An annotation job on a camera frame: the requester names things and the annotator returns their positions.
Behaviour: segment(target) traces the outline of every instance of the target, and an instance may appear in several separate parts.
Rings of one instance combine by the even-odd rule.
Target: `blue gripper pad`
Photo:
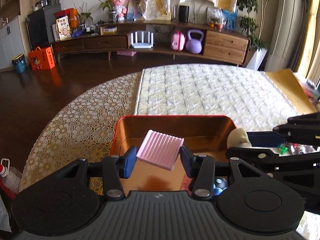
[[[192,172],[192,165],[194,163],[194,155],[193,153],[188,149],[188,147],[185,147],[182,145],[180,147],[180,160],[182,163],[182,166],[186,172],[186,175],[189,178],[193,178],[195,175]]]
[[[252,147],[277,148],[285,143],[285,139],[276,132],[247,132]]]
[[[124,159],[124,170],[121,178],[130,178],[137,161],[137,148],[135,146],[131,146],[121,158]]]

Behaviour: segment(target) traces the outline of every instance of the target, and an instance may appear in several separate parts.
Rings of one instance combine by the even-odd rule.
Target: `trash can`
[[[12,64],[18,74],[22,73],[27,69],[26,58],[24,54],[20,54],[17,57],[14,57],[12,59]]]

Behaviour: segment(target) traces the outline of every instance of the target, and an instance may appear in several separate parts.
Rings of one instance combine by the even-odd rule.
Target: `tv cabinet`
[[[193,54],[186,49],[182,51],[172,50],[169,43],[155,43],[151,49],[134,49],[131,47],[130,33],[134,31],[145,31],[147,25],[168,25],[179,30],[198,29],[204,32],[202,42],[202,51],[199,54]],[[119,23],[109,23],[102,25],[117,26],[117,33],[112,35],[83,34],[78,38],[69,38],[63,41],[56,41],[51,44],[53,54],[58,56],[62,53],[92,53],[108,52],[108,59],[113,51],[137,51],[153,52],[175,55],[201,57],[212,60],[218,60],[236,65],[245,62],[250,41],[244,35],[233,31],[218,31],[208,25],[180,23],[177,21],[124,21]]]

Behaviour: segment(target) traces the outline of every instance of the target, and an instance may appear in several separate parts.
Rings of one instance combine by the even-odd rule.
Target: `purple kettlebell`
[[[199,33],[201,35],[201,38],[199,40],[193,39],[190,36],[190,33]],[[188,41],[186,44],[186,49],[187,51],[194,53],[194,54],[199,54],[202,50],[202,39],[203,39],[203,32],[200,30],[189,30],[188,31]]]

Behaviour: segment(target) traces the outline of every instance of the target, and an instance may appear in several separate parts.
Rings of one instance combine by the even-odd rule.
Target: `black speaker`
[[[178,21],[187,23],[189,20],[189,6],[180,5],[178,13]]]

